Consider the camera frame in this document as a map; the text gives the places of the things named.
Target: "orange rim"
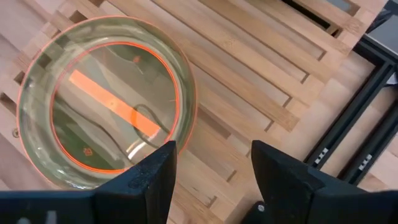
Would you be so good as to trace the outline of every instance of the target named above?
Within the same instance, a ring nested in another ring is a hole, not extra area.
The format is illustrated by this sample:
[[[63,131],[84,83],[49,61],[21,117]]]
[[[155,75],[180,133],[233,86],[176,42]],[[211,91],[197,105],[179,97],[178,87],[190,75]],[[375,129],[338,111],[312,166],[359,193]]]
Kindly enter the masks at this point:
[[[72,26],[66,28],[64,31],[61,31],[61,32],[60,32],[59,34],[57,34],[55,37],[53,37],[52,40],[50,40],[48,43],[46,43],[46,44],[41,48],[41,50],[39,50],[39,51],[37,52],[37,54],[35,55],[35,57],[32,59],[32,62],[29,64],[29,67],[27,68],[27,71],[26,71],[25,74],[28,74],[28,73],[30,72],[30,70],[32,69],[33,65],[37,62],[37,59],[39,58],[39,55],[40,55],[42,52],[44,52],[44,51],[49,47],[49,45],[50,45],[51,43],[53,43],[54,40],[57,40],[61,35],[63,35],[64,33],[68,32],[69,30],[75,28],[75,27],[78,26],[78,25],[84,24],[84,23],[86,23],[86,22],[91,22],[91,21],[94,21],[94,20],[97,20],[97,19],[106,19],[106,18],[126,18],[126,19],[134,19],[134,20],[136,20],[136,21],[139,21],[139,22],[142,22],[142,23],[144,23],[144,24],[147,24],[147,25],[150,25],[150,26],[152,26],[152,27],[155,27],[157,30],[161,30],[160,28],[158,28],[157,26],[155,26],[155,25],[153,25],[153,24],[151,24],[151,23],[148,23],[148,22],[146,22],[146,21],[143,21],[142,19],[138,19],[138,18],[136,18],[136,17],[131,17],[131,16],[100,16],[100,17],[93,17],[93,18],[91,18],[91,19],[87,19],[87,20],[85,20],[85,21],[82,21],[82,22],[79,22],[79,23],[77,23],[77,24],[74,24],[74,25],[72,25]],[[178,50],[179,53],[183,56],[183,57],[182,57],[183,60],[184,60],[185,63],[188,65],[188,68],[189,68],[189,70],[190,70],[190,73],[193,74],[192,66],[191,66],[191,64],[189,63],[186,54],[185,54],[183,51],[181,51],[181,47],[179,47],[179,45],[178,45],[172,38],[170,38],[170,36],[169,36],[168,34],[166,34],[165,32],[162,32],[162,33],[163,33],[163,35],[165,35],[165,36],[177,47],[177,50]],[[25,75],[24,78],[22,79],[21,87],[19,88],[19,92],[18,92],[18,101],[17,101],[17,107],[18,107],[18,108],[19,108],[19,105],[20,105],[20,102],[21,102],[22,90],[23,90],[23,87],[24,87],[24,85],[25,85],[25,83],[26,83],[26,80],[27,80],[27,75]],[[193,80],[193,82],[194,82],[194,85],[196,86],[196,80],[195,80],[195,77],[194,77],[194,76],[192,76],[192,80]],[[198,96],[197,91],[198,91],[198,90],[195,89],[195,105],[194,105],[194,107],[195,107],[194,110],[195,110],[195,111],[194,111],[194,117],[193,117],[193,124],[192,124],[191,129],[189,130],[188,138],[187,138],[187,140],[186,140],[184,146],[181,148],[179,154],[181,154],[182,151],[186,148],[189,139],[192,137],[193,127],[194,127],[194,125],[196,124],[196,118],[197,118],[197,113],[198,113],[198,103],[197,103],[197,100],[196,100],[196,98],[197,98],[197,96]],[[20,124],[20,119],[19,119],[19,110],[17,110],[16,116],[17,116],[17,129],[18,129],[19,133],[21,133],[21,124]],[[27,150],[26,150],[26,147],[25,147],[25,145],[24,145],[24,141],[22,140],[22,138],[19,138],[19,140],[20,140],[20,142],[21,142],[21,146],[22,146],[22,148],[23,148],[23,150],[24,150],[24,152],[25,152],[25,155],[27,156],[27,158],[28,158],[28,160],[30,161],[30,163],[35,167],[35,169],[37,170],[37,172],[39,172],[39,174],[40,174],[45,180],[47,180],[49,183],[51,183],[51,184],[54,185],[54,186],[57,186],[56,184],[54,184],[54,182],[52,182],[49,178],[47,178],[47,177],[40,171],[40,169],[36,166],[36,164],[32,161],[32,159],[31,159],[30,156],[29,156],[29,153],[28,153]]]
[[[55,140],[58,144],[58,146],[61,148],[62,152],[71,160],[73,161],[76,165],[93,171],[93,172],[98,172],[98,173],[102,173],[102,174],[118,174],[121,172],[124,172],[126,169],[115,169],[115,170],[105,170],[105,169],[97,169],[94,167],[90,167],[88,165],[85,165],[83,163],[81,163],[80,161],[78,161],[76,158],[74,158],[62,145],[62,143],[60,142],[57,133],[55,132],[55,126],[53,123],[53,103],[54,103],[54,99],[55,99],[55,94],[61,84],[62,78],[66,75],[66,73],[72,68],[72,66],[74,66],[74,64],[76,64],[79,60],[81,60],[84,56],[88,55],[91,51],[102,48],[102,47],[107,47],[107,46],[111,46],[111,45],[130,45],[130,46],[134,46],[134,47],[138,47],[142,50],[145,50],[147,52],[149,52],[150,54],[152,54],[153,56],[155,56],[161,63],[162,65],[166,68],[167,73],[170,75],[170,77],[172,78],[173,84],[174,84],[174,92],[175,92],[175,116],[174,116],[174,123],[172,126],[172,129],[170,130],[170,134],[166,137],[165,142],[167,142],[171,135],[174,133],[175,127],[178,123],[178,116],[180,114],[180,101],[179,101],[179,90],[177,87],[177,81],[172,73],[172,70],[170,69],[170,67],[166,64],[166,62],[153,50],[151,50],[150,48],[143,46],[141,44],[137,44],[134,42],[109,42],[109,43],[105,43],[105,44],[100,44],[97,46],[94,46],[86,51],[84,51],[83,53],[81,53],[79,56],[77,56],[76,58],[74,58],[66,67],[66,69],[63,70],[63,72],[61,73],[61,75],[57,78],[57,83],[55,84],[55,88],[51,94],[51,100],[50,100],[50,124],[51,124],[51,130],[52,133],[55,137]]]

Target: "screw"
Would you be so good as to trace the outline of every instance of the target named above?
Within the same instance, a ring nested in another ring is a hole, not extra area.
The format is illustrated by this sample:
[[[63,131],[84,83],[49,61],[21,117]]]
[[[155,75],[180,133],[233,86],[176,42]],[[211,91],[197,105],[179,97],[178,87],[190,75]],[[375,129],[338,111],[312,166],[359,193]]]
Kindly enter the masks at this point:
[[[17,129],[17,128],[15,128],[14,130],[12,130],[12,136],[13,136],[14,138],[19,138],[19,132],[18,132],[18,129]]]
[[[259,206],[257,206],[257,209],[258,209],[260,212],[263,212],[266,208],[264,208],[263,205],[259,205]]]

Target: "orange strip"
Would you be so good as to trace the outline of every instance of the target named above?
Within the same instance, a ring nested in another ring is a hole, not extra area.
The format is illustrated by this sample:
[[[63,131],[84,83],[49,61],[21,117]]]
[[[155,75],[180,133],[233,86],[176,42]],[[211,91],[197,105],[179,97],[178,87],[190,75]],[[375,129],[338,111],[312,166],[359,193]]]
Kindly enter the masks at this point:
[[[89,94],[96,101],[113,111],[128,123],[136,127],[139,131],[147,136],[153,136],[160,129],[158,125],[140,114],[131,106],[121,101],[112,93],[100,87],[93,80],[86,77],[84,74],[75,70],[69,77],[69,81],[78,88]]]

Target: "small orange logo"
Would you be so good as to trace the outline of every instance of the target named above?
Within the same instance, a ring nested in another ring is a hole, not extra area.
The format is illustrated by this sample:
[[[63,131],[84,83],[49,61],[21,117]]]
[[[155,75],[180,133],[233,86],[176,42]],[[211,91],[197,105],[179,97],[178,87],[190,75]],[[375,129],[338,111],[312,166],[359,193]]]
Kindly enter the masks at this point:
[[[90,149],[90,148],[88,148],[88,147],[86,147],[86,148],[83,149],[83,153],[84,153],[86,156],[92,156],[92,155],[93,155],[93,150]]]

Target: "wooden table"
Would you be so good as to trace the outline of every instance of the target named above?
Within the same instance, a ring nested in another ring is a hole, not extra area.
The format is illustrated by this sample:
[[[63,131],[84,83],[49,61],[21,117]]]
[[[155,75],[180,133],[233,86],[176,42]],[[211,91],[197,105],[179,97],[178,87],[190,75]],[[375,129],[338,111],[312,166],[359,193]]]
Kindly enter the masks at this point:
[[[0,19],[12,21],[0,23],[2,54],[11,61],[1,69],[0,133],[21,152],[18,159],[26,160],[11,135],[17,89],[32,58],[54,35],[92,17],[138,17],[181,46],[198,85],[197,124],[178,160],[169,221],[237,222],[261,199],[250,140],[303,159],[372,69],[350,52],[386,0],[349,0],[349,12],[325,1],[297,2],[329,21],[338,35],[278,0],[8,0],[0,9]],[[388,107],[381,99],[375,105],[380,114]],[[371,126],[366,120],[358,130],[366,135]],[[336,174],[350,153],[337,150],[324,171]]]

